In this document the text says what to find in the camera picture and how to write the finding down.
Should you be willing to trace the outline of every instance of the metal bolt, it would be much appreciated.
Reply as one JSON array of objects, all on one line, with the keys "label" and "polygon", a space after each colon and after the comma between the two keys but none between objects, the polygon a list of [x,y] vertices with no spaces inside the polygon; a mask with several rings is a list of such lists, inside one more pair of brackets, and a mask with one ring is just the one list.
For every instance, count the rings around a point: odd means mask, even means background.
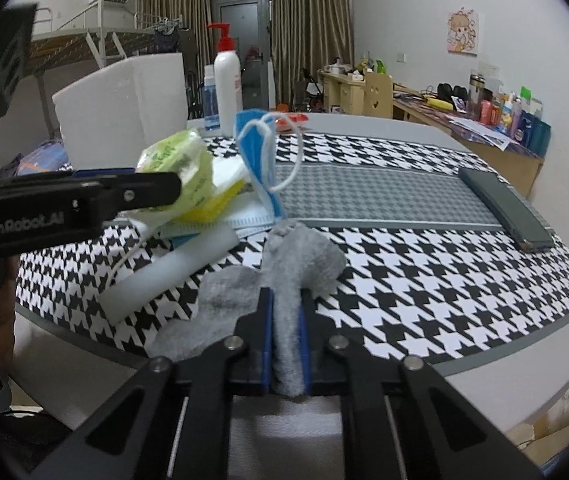
[{"label": "metal bolt", "polygon": [[243,345],[244,339],[239,335],[230,335],[224,340],[224,346],[226,346],[227,350],[237,350],[238,348],[242,348]]},{"label": "metal bolt", "polygon": [[332,335],[328,339],[328,343],[333,350],[344,350],[347,346],[349,346],[349,339],[343,335],[336,334]]},{"label": "metal bolt", "polygon": [[171,364],[171,359],[166,357],[154,357],[149,362],[149,368],[151,368],[152,372],[161,374],[162,372],[166,372],[171,367]]},{"label": "metal bolt", "polygon": [[418,357],[417,355],[408,355],[402,362],[404,363],[405,367],[407,367],[407,370],[411,370],[412,372],[421,370],[424,366],[424,361],[422,361],[422,358]]}]

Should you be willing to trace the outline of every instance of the door frame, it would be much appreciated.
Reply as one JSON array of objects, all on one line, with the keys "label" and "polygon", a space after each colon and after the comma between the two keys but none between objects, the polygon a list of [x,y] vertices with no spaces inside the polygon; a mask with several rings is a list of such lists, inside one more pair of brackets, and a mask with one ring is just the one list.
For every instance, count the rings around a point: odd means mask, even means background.
[{"label": "door frame", "polygon": [[214,22],[220,21],[221,7],[241,4],[258,4],[258,41],[262,61],[260,67],[260,89],[262,93],[262,107],[269,109],[269,70],[268,62],[271,60],[271,0],[211,0],[212,17]]}]

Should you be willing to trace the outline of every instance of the blue face mask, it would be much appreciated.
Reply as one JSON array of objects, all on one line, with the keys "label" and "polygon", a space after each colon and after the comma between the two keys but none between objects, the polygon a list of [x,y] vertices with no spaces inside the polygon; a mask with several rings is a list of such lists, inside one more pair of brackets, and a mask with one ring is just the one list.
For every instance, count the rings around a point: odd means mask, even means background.
[{"label": "blue face mask", "polygon": [[[291,174],[285,181],[276,184],[276,119],[280,118],[289,124],[298,137],[298,155]],[[302,164],[304,158],[302,132],[286,114],[244,110],[236,114],[234,137],[240,155],[247,165],[253,188],[261,202],[277,221],[285,219],[286,211],[282,207],[278,191],[292,183]]]}]

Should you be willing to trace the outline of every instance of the white foam box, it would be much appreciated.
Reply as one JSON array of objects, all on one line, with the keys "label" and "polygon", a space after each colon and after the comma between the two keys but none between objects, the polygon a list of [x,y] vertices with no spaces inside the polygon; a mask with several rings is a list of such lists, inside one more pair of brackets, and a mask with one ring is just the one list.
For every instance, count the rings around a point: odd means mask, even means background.
[{"label": "white foam box", "polygon": [[53,95],[75,170],[133,168],[142,150],[186,128],[182,54],[123,59]]}]

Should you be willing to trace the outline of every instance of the wooden chair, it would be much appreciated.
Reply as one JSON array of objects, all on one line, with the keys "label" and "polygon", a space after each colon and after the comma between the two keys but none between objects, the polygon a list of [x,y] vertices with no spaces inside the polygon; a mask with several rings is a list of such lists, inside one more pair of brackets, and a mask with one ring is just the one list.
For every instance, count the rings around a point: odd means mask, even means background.
[{"label": "wooden chair", "polygon": [[364,115],[393,118],[393,78],[388,74],[364,74]]}]

